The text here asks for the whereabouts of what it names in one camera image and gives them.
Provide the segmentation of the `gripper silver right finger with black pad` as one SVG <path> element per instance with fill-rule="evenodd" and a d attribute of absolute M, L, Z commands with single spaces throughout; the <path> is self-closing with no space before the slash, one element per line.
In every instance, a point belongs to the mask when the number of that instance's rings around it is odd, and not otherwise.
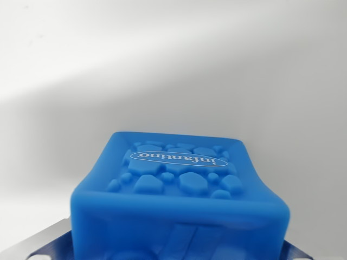
<path fill-rule="evenodd" d="M 281 249 L 281 259 L 319 259 L 318 256 L 309 254 L 298 247 L 297 242 L 307 243 L 312 238 L 311 233 L 289 232 Z"/>

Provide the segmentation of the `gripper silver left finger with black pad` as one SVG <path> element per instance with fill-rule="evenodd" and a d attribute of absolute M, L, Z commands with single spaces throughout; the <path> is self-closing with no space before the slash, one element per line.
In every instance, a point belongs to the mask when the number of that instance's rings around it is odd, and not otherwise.
<path fill-rule="evenodd" d="M 70 218 L 65 218 L 29 238 L 26 259 L 73 259 Z"/>

